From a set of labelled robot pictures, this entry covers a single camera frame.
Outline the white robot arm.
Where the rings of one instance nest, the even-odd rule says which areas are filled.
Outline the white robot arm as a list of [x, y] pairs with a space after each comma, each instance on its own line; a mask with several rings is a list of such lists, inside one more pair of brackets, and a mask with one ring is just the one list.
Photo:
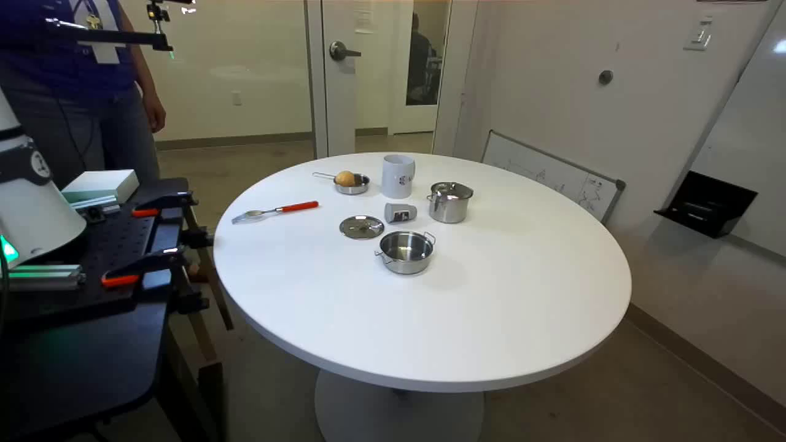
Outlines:
[[0, 90], [0, 243], [9, 267], [68, 246], [87, 221], [68, 207], [45, 156]]

